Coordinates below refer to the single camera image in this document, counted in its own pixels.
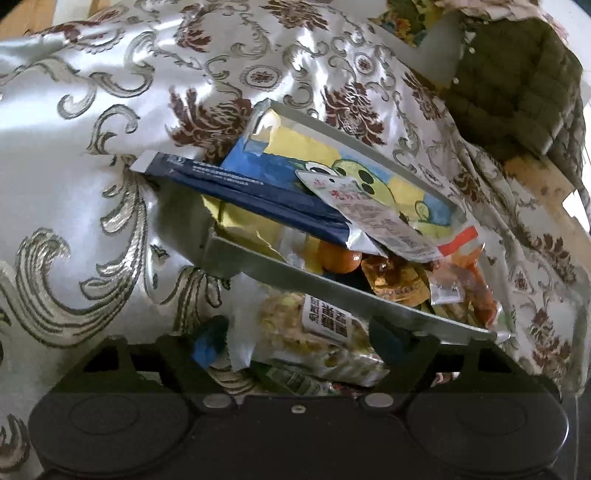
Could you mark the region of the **grey tray with painting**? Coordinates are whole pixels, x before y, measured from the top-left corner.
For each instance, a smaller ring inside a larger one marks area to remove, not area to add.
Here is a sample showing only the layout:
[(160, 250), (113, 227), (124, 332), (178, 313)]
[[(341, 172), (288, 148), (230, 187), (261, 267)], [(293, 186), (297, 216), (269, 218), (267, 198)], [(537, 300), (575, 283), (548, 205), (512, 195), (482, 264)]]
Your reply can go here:
[[(256, 104), (245, 132), (252, 134), (267, 130), (271, 137), (276, 137), (280, 126), (294, 128), (297, 134), (310, 133), (315, 140), (328, 140), (329, 144), (342, 146), (346, 152), (359, 154), (374, 163), (383, 165), (386, 162), (377, 151), (345, 133), (276, 101), (265, 100)], [(342, 176), (290, 170), (287, 178), (296, 180), (297, 184), (281, 188), (204, 162), (194, 163), (188, 171), (194, 176), (198, 191), (320, 240), (364, 253), (382, 255), (392, 252), (412, 261), (430, 262), (440, 257), (438, 247), (404, 222), (400, 222), (393, 233), (380, 238), (363, 230), (360, 222), (342, 216), (329, 200), (320, 196), (327, 192), (330, 198), (359, 200), (363, 190)], [(270, 286), (311, 294), (367, 320), (384, 320), (408, 331), (434, 335), (449, 344), (467, 345), (471, 341), (502, 344), (511, 337), (506, 331), (470, 326), (381, 299), (375, 294), (273, 260), (252, 248), (225, 240), (215, 232), (208, 237), (201, 266), (218, 277), (242, 272)]]

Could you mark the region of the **white dried tofu packet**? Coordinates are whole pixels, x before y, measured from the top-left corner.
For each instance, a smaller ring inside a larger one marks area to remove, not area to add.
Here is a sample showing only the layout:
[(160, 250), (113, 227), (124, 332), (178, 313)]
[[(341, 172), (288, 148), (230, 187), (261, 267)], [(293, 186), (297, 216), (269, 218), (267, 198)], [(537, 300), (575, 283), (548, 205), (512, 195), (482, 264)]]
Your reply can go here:
[(305, 186), (363, 233), (408, 261), (428, 263), (443, 258), (439, 248), (407, 225), (393, 208), (363, 191), (352, 177), (297, 171)]

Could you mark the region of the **mixed nut bar pack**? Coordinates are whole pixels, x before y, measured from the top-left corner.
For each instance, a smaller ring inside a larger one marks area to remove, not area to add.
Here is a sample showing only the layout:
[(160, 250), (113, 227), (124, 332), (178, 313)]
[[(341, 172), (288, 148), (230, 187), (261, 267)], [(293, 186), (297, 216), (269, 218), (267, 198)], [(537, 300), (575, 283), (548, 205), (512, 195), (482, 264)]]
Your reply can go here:
[(226, 344), (235, 370), (259, 362), (366, 388), (389, 373), (366, 322), (298, 292), (264, 288), (253, 295), (235, 309)]

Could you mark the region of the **pink crumpled cloth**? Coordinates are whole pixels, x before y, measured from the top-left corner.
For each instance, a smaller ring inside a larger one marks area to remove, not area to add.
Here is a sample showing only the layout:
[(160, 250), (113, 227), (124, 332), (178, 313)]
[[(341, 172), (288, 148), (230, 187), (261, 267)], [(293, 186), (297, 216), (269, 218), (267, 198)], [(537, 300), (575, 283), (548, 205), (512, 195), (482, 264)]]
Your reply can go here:
[(438, 0), (435, 5), (445, 12), (459, 11), (466, 16), (483, 21), (522, 21), (537, 18), (546, 22), (564, 40), (568, 40), (567, 30), (547, 13), (540, 1), (530, 0)]

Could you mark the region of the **dark blue long packet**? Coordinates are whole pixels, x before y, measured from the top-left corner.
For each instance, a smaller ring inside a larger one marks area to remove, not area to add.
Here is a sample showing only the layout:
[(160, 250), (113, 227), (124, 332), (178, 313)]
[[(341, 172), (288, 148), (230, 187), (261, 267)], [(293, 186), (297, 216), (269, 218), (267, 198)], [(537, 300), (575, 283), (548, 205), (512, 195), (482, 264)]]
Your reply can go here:
[(131, 170), (169, 179), (318, 239), (368, 255), (384, 248), (315, 195), (297, 193), (178, 155), (144, 151)]

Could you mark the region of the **landscape painting poster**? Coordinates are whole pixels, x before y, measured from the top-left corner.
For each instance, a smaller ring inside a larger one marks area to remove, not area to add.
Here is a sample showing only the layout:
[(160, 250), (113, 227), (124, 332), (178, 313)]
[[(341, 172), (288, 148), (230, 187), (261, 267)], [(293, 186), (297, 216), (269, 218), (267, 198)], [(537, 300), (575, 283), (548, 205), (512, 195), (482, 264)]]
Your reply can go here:
[(386, 9), (370, 22), (382, 27), (404, 43), (419, 47), (429, 30), (443, 15), (430, 0), (388, 0)]

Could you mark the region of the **orange spicy snack bag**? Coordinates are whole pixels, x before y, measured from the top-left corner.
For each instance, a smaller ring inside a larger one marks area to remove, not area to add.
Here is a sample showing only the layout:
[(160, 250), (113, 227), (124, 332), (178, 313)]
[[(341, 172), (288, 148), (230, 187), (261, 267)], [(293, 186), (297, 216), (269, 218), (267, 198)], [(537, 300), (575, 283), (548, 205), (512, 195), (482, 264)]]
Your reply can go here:
[(464, 227), (438, 248), (443, 257), (428, 273), (431, 307), (449, 319), (490, 328), (501, 306), (479, 265), (485, 244), (477, 228)]

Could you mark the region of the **floral satin bedspread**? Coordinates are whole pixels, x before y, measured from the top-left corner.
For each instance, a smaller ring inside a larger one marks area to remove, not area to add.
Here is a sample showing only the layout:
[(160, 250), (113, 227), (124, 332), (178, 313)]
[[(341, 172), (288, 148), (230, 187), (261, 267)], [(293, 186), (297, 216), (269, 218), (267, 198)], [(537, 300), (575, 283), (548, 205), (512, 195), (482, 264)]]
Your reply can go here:
[(155, 233), (155, 190), (129, 169), (158, 147), (221, 160), (266, 98), (345, 131), (442, 187), (494, 244), (495, 282), (527, 370), (590, 378), (590, 277), (548, 211), (422, 113), (434, 88), (376, 27), (297, 1), (125, 1), (1, 44), (1, 475), (41, 470), (33, 405), (100, 340), (181, 333), (228, 283)]

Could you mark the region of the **golden brown snack packet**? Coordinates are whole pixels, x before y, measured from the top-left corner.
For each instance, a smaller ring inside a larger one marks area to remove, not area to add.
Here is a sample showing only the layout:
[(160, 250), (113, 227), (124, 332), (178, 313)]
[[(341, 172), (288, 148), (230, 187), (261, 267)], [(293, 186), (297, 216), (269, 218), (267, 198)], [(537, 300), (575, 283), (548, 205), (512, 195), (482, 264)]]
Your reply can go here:
[(368, 256), (361, 263), (370, 289), (378, 297), (408, 307), (430, 299), (430, 289), (415, 267), (402, 257)]

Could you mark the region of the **olive quilted jacket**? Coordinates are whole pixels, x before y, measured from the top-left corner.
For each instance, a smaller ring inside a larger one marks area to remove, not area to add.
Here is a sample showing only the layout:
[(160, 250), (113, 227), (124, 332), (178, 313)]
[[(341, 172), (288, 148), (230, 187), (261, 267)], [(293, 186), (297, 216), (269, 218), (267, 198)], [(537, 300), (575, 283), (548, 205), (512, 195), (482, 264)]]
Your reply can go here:
[(499, 161), (523, 153), (582, 161), (582, 66), (537, 18), (467, 21), (446, 106), (461, 135)]

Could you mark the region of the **small orange fruit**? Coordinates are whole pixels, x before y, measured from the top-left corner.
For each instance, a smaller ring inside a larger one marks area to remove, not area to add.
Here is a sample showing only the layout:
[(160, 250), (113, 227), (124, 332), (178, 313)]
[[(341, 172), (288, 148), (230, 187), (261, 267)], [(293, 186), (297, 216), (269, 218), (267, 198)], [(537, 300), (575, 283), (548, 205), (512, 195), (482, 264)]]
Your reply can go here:
[(318, 244), (317, 255), (322, 269), (335, 274), (349, 274), (355, 271), (363, 260), (361, 252), (325, 241)]

